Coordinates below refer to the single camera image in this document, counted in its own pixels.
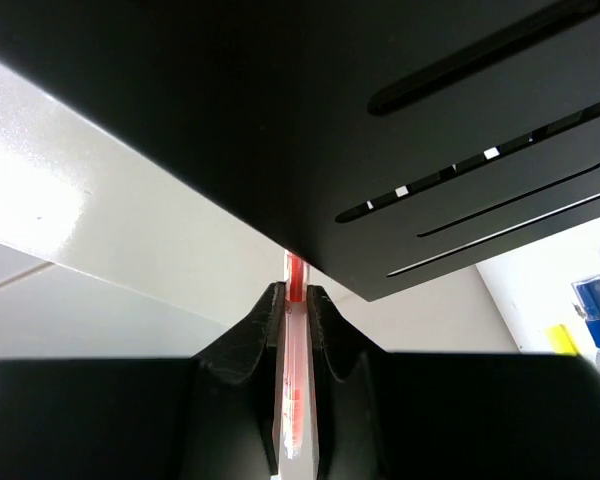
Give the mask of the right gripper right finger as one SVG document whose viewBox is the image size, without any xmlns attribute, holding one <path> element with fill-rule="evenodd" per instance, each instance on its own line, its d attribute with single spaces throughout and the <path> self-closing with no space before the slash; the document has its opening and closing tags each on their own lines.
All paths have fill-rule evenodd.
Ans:
<svg viewBox="0 0 600 480">
<path fill-rule="evenodd" d="M 600 479 L 578 356 L 388 352 L 307 292 L 322 479 Z"/>
</svg>

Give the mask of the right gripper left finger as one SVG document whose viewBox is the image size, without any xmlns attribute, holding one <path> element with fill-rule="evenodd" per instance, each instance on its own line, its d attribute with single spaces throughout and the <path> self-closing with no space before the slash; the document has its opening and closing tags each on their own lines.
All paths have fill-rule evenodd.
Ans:
<svg viewBox="0 0 600 480">
<path fill-rule="evenodd" d="M 267 479 L 283 287 L 186 358 L 0 359 L 0 479 Z"/>
</svg>

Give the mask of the orange translucent highlighter pen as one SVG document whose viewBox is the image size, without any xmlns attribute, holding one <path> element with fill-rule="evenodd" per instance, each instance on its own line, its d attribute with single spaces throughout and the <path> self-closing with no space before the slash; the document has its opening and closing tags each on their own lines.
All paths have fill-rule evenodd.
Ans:
<svg viewBox="0 0 600 480">
<path fill-rule="evenodd" d="M 308 317 L 308 265 L 284 253 L 283 311 L 277 340 L 273 444 L 275 479 L 316 479 L 319 442 Z"/>
</svg>

